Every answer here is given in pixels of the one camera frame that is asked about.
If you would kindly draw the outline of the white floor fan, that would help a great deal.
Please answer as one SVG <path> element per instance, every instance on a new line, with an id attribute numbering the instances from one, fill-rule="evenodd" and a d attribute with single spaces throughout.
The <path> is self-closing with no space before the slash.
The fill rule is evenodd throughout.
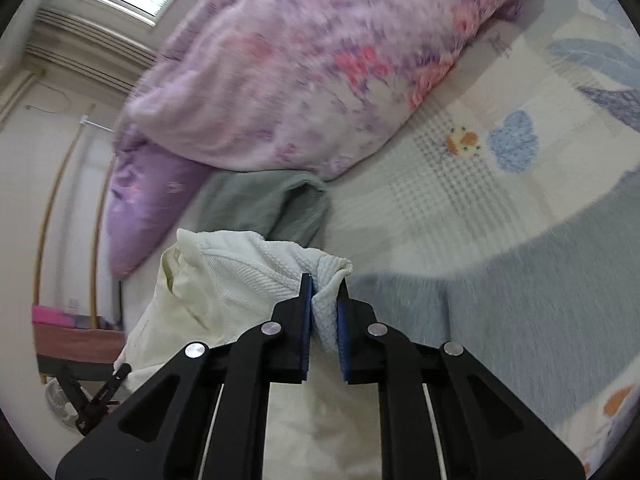
<path id="1" fill-rule="evenodd" d="M 44 386 L 44 398 L 49 412 L 62 426 L 76 430 L 78 413 L 55 378 L 50 378 Z"/>

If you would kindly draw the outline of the white knit sweater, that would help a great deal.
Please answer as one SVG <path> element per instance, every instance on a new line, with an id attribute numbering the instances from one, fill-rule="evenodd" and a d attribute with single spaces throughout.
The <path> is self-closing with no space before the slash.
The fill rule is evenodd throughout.
<path id="1" fill-rule="evenodd" d="M 118 364 L 134 392 L 192 341 L 215 348 L 270 319 L 275 304 L 314 281 L 309 375 L 270 390 L 267 479 L 377 479 L 381 475 L 378 393 L 344 382 L 336 342 L 338 289 L 352 263 L 254 232 L 179 230 L 160 258 L 152 299 Z"/>

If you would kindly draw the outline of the patterned bed sheet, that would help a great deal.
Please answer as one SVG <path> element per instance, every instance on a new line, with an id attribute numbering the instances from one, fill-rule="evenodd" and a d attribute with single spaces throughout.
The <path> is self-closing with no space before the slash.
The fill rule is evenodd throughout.
<path id="1" fill-rule="evenodd" d="M 355 274 L 468 273 L 639 177 L 639 39 L 617 1 L 523 4 L 478 34 L 381 151 L 331 183 L 320 244 Z M 593 476 L 638 414 L 639 352 L 547 424 Z"/>

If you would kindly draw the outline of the pink topped bench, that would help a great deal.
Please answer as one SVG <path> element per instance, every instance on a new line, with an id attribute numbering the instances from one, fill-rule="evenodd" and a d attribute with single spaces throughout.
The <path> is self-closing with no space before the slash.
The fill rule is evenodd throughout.
<path id="1" fill-rule="evenodd" d="M 125 344 L 125 333 L 103 318 L 32 306 L 32 333 L 38 372 L 54 377 L 62 367 L 84 382 L 106 382 Z"/>

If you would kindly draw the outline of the pink purple floral quilt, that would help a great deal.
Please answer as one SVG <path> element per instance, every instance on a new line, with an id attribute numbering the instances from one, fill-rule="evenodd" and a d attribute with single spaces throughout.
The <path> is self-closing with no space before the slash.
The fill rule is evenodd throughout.
<path id="1" fill-rule="evenodd" d="M 373 155 L 520 0 L 200 0 L 122 108 L 110 267 L 154 252 L 216 170 L 323 180 Z"/>

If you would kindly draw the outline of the grey hooded sweatshirt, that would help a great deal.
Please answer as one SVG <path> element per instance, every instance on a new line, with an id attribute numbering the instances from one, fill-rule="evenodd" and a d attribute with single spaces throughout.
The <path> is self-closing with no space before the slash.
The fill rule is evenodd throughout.
<path id="1" fill-rule="evenodd" d="M 465 274 L 341 282 L 424 344 L 453 340 L 549 424 L 577 411 L 639 352 L 639 177 L 555 229 Z"/>

